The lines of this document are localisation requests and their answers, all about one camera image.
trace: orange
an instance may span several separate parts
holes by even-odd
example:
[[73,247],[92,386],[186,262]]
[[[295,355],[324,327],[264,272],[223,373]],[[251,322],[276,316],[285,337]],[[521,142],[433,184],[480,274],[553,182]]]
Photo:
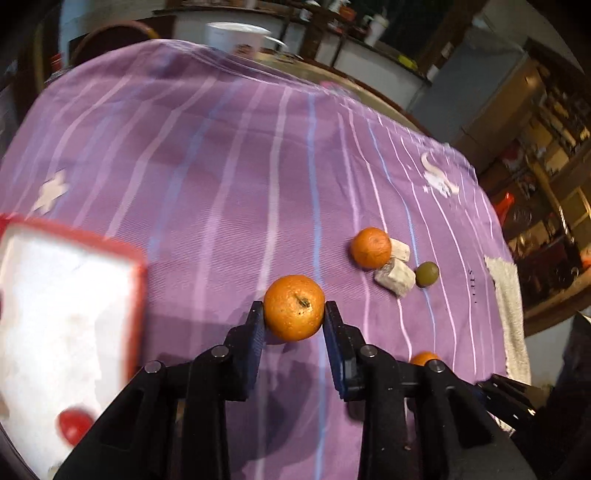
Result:
[[361,230],[350,245],[351,256],[361,268],[382,268],[390,260],[392,243],[388,234],[379,228]]
[[412,357],[410,359],[410,362],[413,365],[419,365],[421,367],[424,367],[425,364],[429,360],[441,360],[441,359],[433,352],[421,352],[421,353],[417,353],[414,357]]
[[286,342],[314,335],[324,318],[324,293],[304,275],[288,275],[275,280],[263,299],[265,324]]

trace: white towel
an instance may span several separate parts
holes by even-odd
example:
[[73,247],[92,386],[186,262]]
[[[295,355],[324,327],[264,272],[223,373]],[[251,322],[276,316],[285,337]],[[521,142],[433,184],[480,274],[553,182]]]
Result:
[[517,266],[501,258],[485,257],[485,262],[495,282],[496,302],[503,325],[507,377],[531,385]]

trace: refrigerator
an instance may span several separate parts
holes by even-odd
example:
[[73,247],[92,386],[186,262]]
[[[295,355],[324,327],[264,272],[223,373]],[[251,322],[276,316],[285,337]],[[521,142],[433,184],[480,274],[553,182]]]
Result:
[[471,27],[410,112],[481,173],[530,120],[544,91],[537,66],[519,45]]

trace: purple tablecloth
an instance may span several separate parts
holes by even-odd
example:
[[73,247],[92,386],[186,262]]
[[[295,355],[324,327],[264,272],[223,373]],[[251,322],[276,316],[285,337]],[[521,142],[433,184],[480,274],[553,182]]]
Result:
[[[424,152],[459,195],[426,182]],[[435,351],[470,382],[505,373],[483,256],[511,257],[473,168],[353,99],[206,47],[137,44],[40,96],[2,164],[1,210],[28,214],[59,170],[70,190],[47,217],[145,249],[144,360],[222,342],[271,282],[304,274],[398,359]],[[346,252],[367,226],[410,245],[410,267],[436,262],[440,280],[400,301],[378,287]],[[228,430],[234,478],[357,476],[361,425],[321,332],[265,348]]]

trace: red object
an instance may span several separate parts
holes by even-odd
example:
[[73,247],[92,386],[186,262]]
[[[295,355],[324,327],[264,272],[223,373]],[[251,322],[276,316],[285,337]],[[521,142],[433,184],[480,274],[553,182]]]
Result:
[[517,140],[513,140],[504,150],[501,152],[499,157],[503,160],[514,162],[519,157],[519,151],[521,144]]
[[67,408],[57,416],[61,435],[75,447],[90,430],[94,419],[81,408]]
[[583,270],[587,270],[589,267],[591,267],[591,258],[581,257],[581,262],[583,263]]
[[350,7],[341,5],[339,8],[339,15],[352,22],[353,20],[355,20],[355,15],[357,15],[357,12]]
[[496,215],[499,218],[499,223],[501,224],[501,226],[505,224],[505,220],[507,220],[507,214],[509,213],[509,210],[511,209],[514,203],[515,197],[512,193],[507,192],[505,193],[505,198],[503,198],[499,203],[497,203],[494,206]]
[[56,53],[53,57],[50,58],[51,61],[51,71],[53,73],[59,72],[63,65],[61,63],[61,53]]

